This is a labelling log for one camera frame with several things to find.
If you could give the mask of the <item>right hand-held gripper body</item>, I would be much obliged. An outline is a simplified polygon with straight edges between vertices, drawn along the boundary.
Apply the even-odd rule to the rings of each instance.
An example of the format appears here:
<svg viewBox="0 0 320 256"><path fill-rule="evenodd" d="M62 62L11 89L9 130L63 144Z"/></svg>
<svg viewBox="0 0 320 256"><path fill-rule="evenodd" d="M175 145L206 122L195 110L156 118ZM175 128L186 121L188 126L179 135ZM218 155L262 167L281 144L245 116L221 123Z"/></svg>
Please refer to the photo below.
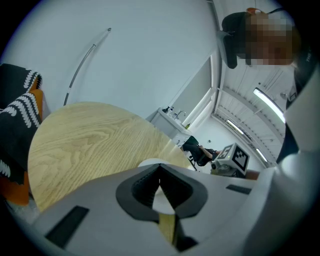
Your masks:
<svg viewBox="0 0 320 256"><path fill-rule="evenodd" d="M211 163L211 174L245 178L250 156L237 144L226 146Z"/></svg>

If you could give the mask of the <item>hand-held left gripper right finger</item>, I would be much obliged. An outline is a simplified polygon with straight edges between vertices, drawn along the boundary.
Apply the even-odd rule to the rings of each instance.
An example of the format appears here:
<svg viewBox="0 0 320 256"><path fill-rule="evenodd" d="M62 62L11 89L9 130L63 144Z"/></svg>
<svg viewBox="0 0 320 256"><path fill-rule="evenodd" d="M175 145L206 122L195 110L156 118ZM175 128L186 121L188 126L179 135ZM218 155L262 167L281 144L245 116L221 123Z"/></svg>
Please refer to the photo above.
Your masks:
<svg viewBox="0 0 320 256"><path fill-rule="evenodd" d="M199 173L161 164L160 183L174 204L174 245L161 256L262 256L254 236L274 171L257 180Z"/></svg>

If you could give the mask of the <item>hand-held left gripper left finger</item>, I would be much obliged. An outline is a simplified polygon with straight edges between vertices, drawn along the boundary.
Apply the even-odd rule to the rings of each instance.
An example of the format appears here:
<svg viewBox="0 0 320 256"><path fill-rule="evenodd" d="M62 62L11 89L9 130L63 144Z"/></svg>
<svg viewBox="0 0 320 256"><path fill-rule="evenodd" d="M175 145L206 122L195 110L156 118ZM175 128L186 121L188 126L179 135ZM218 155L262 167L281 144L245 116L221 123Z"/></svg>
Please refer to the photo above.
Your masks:
<svg viewBox="0 0 320 256"><path fill-rule="evenodd" d="M87 209L63 251L77 256L171 256L172 245L157 223L140 221L118 204L116 189L122 181L147 169L146 166L96 178L72 191L46 210L33 223L43 236L74 207Z"/></svg>

